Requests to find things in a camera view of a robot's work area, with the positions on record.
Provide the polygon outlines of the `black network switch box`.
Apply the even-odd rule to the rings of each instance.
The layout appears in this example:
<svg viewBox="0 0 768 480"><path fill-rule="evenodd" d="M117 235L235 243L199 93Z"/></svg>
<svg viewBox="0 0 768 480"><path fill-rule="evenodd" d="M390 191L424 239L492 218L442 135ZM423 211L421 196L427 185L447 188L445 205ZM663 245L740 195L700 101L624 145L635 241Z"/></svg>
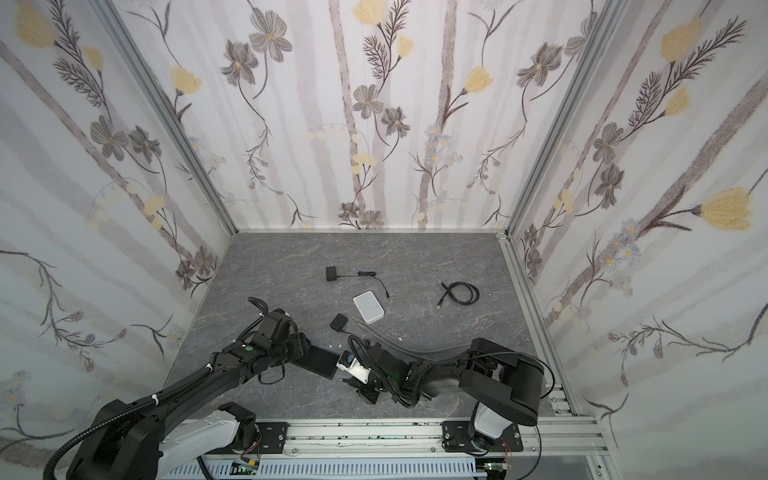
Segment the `black network switch box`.
<svg viewBox="0 0 768 480"><path fill-rule="evenodd" d="M339 355L316 346L311 346L308 352L293 360L292 363L322 378L332 380L338 371Z"/></svg>

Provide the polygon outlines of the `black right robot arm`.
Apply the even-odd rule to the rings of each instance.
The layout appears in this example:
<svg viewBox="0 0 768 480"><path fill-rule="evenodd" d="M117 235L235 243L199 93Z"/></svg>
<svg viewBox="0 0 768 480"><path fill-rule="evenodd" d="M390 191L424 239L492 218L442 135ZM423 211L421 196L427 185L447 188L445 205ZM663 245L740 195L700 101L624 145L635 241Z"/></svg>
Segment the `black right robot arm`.
<svg viewBox="0 0 768 480"><path fill-rule="evenodd" d="M348 346L336 367L350 376L345 382L370 404L387 394L394 403L412 409L422 399L462 391L498 416L533 427L540 401L553 390L544 386L545 379L554 376L545 362L483 338L439 361L407 362L381 344L370 345L354 335Z"/></svg>

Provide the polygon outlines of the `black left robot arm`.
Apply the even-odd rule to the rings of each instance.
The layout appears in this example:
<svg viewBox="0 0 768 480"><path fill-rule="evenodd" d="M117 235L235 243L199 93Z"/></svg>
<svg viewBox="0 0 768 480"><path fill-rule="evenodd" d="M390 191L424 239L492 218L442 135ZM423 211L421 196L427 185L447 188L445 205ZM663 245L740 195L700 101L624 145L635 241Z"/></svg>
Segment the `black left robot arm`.
<svg viewBox="0 0 768 480"><path fill-rule="evenodd" d="M184 420L220 395L267 370L305 359L311 341L282 309L250 297L258 318L231 343L210 355L196 372L131 403L105 405L90 427L56 450L42 477L54 479L59 462L74 450L68 479L154 479L159 474L161 442Z"/></svg>

